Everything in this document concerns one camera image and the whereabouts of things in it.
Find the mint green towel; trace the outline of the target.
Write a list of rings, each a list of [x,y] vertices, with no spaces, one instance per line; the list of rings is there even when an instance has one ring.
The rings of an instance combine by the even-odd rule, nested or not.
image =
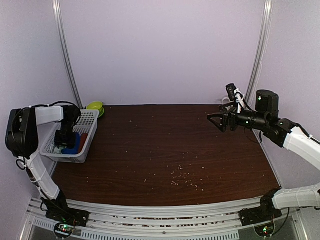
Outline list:
[[[51,153],[52,154],[61,154],[62,153],[62,150],[64,149],[63,146],[57,146],[57,145],[52,145],[52,150],[51,150]]]

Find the blue cloth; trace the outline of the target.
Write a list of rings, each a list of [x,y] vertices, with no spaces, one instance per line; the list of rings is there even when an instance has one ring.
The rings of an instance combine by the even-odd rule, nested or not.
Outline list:
[[[79,133],[75,133],[75,145],[73,147],[66,147],[61,150],[62,155],[76,155],[80,147],[81,136]]]

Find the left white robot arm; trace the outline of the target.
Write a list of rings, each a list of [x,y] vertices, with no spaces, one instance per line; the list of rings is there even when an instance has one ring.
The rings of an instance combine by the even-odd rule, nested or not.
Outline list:
[[[48,211],[52,211],[61,222],[69,221],[72,211],[64,193],[55,184],[40,157],[38,127],[59,123],[60,129],[54,136],[55,145],[73,149],[80,142],[74,132],[80,117],[81,110],[67,101],[17,108],[10,112],[5,134],[5,145],[17,158],[16,165],[27,172]]]

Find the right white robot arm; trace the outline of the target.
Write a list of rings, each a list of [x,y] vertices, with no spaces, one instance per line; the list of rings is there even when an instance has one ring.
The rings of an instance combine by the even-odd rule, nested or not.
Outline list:
[[[226,86],[229,103],[219,107],[220,112],[207,115],[221,132],[235,131],[238,127],[260,131],[281,149],[300,157],[316,169],[320,168],[320,142],[308,133],[301,124],[279,117],[279,96],[270,90],[256,92],[255,108],[247,104],[241,90],[233,84]],[[256,210],[259,220],[268,220],[276,210],[285,208],[320,208],[320,185],[292,189],[272,190],[260,200]]]

